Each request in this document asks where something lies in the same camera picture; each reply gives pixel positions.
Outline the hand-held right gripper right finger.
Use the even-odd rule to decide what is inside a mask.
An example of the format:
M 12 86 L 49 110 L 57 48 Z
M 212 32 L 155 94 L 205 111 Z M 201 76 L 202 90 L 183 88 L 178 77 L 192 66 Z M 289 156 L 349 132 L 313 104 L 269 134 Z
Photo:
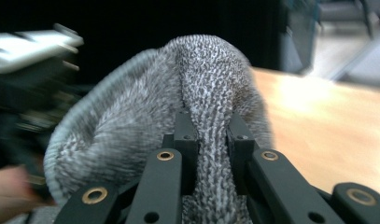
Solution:
M 251 160 L 254 149 L 258 149 L 259 146 L 238 113 L 232 114 L 228 124 L 227 144 L 236 192 L 239 195 L 247 195 L 246 165 Z

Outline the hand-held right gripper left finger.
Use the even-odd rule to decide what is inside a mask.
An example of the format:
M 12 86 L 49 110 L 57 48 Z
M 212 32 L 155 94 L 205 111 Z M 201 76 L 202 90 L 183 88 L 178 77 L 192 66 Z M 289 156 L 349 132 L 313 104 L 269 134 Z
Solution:
M 176 113 L 174 131 L 163 137 L 162 147 L 173 148 L 181 153 L 181 193 L 191 195 L 195 188 L 199 148 L 189 111 L 178 111 Z

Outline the grey knitted cloth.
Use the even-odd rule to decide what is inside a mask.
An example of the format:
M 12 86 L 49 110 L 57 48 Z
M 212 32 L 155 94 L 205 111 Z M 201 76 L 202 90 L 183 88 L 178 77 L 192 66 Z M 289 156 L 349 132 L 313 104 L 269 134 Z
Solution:
M 233 113 L 260 147 L 272 144 L 262 97 L 245 55 L 212 35 L 187 35 L 119 66 L 76 103 L 52 134 L 44 158 L 49 191 L 63 205 L 91 182 L 126 184 L 190 111 L 200 143 L 195 191 L 183 224 L 252 224 L 233 184 L 226 128 Z

